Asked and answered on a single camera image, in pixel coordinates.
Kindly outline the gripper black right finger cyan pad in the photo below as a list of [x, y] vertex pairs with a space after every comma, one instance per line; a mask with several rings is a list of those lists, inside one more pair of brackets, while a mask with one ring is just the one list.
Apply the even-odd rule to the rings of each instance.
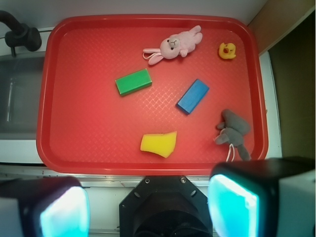
[[222, 162], [212, 169], [208, 208], [221, 237], [313, 237], [315, 161], [269, 158]]

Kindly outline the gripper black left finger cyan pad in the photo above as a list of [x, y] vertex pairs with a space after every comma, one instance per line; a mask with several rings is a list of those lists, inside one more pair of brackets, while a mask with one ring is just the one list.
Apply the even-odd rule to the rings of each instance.
[[77, 178], [1, 181], [2, 237], [87, 237], [89, 227], [89, 199]]

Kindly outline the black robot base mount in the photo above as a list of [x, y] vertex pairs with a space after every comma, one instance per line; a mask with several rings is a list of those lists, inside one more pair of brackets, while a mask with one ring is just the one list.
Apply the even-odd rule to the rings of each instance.
[[211, 237], [206, 195], [184, 176], [146, 176], [119, 204], [121, 237]]

